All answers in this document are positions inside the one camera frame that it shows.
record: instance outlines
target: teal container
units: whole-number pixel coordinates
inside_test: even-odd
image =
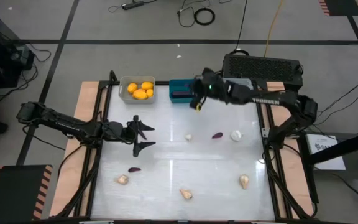
[[[172,103],[190,103],[193,96],[190,94],[180,96],[176,93],[191,93],[191,84],[193,84],[194,79],[180,79],[180,80],[170,80],[169,81],[169,98]]]

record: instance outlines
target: garlic bulb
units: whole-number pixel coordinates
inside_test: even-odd
[[[248,186],[248,181],[249,181],[248,176],[243,174],[240,176],[239,180],[240,180],[241,187],[245,190]]]
[[[128,183],[129,177],[126,175],[121,175],[120,177],[117,178],[116,182],[120,183],[122,185],[126,185]]]
[[[191,194],[191,192],[189,190],[180,189],[180,193],[186,200],[189,200],[193,197],[193,195]]]

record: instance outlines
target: black box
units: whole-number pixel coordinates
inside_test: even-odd
[[[224,78],[248,78],[257,83],[283,82],[286,90],[298,92],[303,86],[303,67],[297,60],[226,54]]]

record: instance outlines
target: garlic clove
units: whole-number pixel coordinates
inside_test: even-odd
[[[180,189],[180,193],[186,200],[189,200],[193,197],[193,195],[191,194],[191,192],[189,190]]]
[[[186,139],[188,142],[190,142],[190,141],[193,139],[193,136],[192,136],[191,134],[187,134],[187,135],[185,136],[185,139]]]
[[[126,176],[126,175],[121,175],[120,177],[118,177],[118,178],[116,179],[116,182],[117,182],[117,183],[120,183],[120,184],[122,184],[122,185],[126,185],[126,184],[128,183],[128,180],[129,180],[129,177],[128,177],[128,176]]]
[[[248,187],[248,181],[249,181],[248,176],[243,174],[240,176],[239,180],[240,180],[241,187],[245,190]]]

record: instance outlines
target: purple bean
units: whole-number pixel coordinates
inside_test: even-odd
[[[128,172],[136,172],[136,171],[141,171],[141,168],[131,167],[131,168],[129,168],[129,170],[128,170]]]
[[[223,133],[216,133],[212,136],[212,139],[220,138],[223,136]]]

